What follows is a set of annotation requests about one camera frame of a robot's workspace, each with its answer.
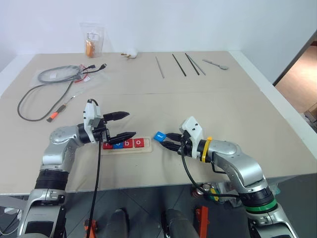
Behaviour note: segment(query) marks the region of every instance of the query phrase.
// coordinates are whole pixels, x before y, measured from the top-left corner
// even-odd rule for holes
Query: green ring
[[[271,208],[273,208],[277,204],[276,200],[274,199],[269,204],[261,206],[261,207],[247,207],[245,206],[246,210],[249,212],[265,212]]]

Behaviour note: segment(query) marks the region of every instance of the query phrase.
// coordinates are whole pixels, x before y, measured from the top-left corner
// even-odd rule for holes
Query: blue block
[[[123,149],[123,142],[114,144],[114,145],[113,145],[113,148],[114,148],[114,149]]]
[[[154,140],[157,140],[158,142],[164,141],[165,138],[166,138],[166,135],[160,131],[158,131],[156,135],[154,136]]]

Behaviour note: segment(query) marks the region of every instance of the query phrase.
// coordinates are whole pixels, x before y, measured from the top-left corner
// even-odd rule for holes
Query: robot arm
[[[181,134],[170,133],[167,137],[180,141],[184,145],[163,141],[161,145],[204,163],[211,163],[214,172],[227,174],[239,194],[249,219],[250,235],[253,238],[297,238],[293,227],[287,219],[283,208],[270,191],[262,169],[250,156],[244,154],[240,147],[232,142],[203,140],[202,128],[190,117],[180,128]],[[224,172],[214,169],[218,166]]]
[[[50,135],[50,144],[44,152],[40,173],[34,190],[22,213],[18,237],[61,238],[65,230],[65,188],[78,147],[87,143],[115,144],[131,138],[135,132],[124,132],[110,137],[106,124],[129,115],[115,112],[101,116],[95,100],[88,100],[84,123],[61,127]]]

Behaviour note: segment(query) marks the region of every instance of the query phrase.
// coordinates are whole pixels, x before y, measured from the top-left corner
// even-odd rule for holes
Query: metal spoon
[[[217,63],[213,63],[213,62],[211,62],[211,61],[209,61],[209,60],[206,60],[206,59],[203,59],[203,61],[205,61],[205,62],[207,62],[207,63],[211,63],[211,64],[213,64],[213,65],[216,65],[216,66],[218,66],[219,68],[221,68],[221,69],[223,69],[223,70],[227,70],[227,69],[229,69],[229,67],[228,67],[228,66],[225,66],[225,65],[219,65],[219,64],[217,64]]]

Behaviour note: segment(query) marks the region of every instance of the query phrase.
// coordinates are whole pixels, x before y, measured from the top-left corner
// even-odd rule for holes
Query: table
[[[298,129],[293,129],[285,113],[279,112],[259,88],[258,79],[250,78],[243,70],[235,60],[238,54],[190,52],[206,76],[195,73],[184,53],[174,54],[187,77],[171,53],[140,53],[136,59],[116,53],[94,59],[83,54],[35,55],[0,99],[1,167],[5,168],[0,173],[0,194],[27,194],[34,188],[50,133],[60,126],[82,123],[82,111],[89,98],[98,101],[102,113],[130,112],[129,117],[109,123],[113,135],[136,131],[140,136],[153,137],[157,131],[178,132],[179,125],[194,116],[205,137],[239,144],[258,161],[267,178],[316,173],[315,151],[307,148],[310,142],[298,136]],[[230,69],[223,71],[202,59]],[[52,123],[27,122],[17,115],[16,106],[37,71],[81,63],[98,68],[104,62],[108,65],[102,73],[105,82],[78,95]],[[48,86],[31,95],[24,105],[24,115],[43,115],[64,89],[65,85]],[[189,183],[180,156],[155,141],[152,145],[151,153],[103,156],[99,190]],[[224,175],[214,174],[208,164],[191,158],[186,162],[197,182],[227,180]],[[96,169],[97,146],[79,148],[66,190],[93,190]]]

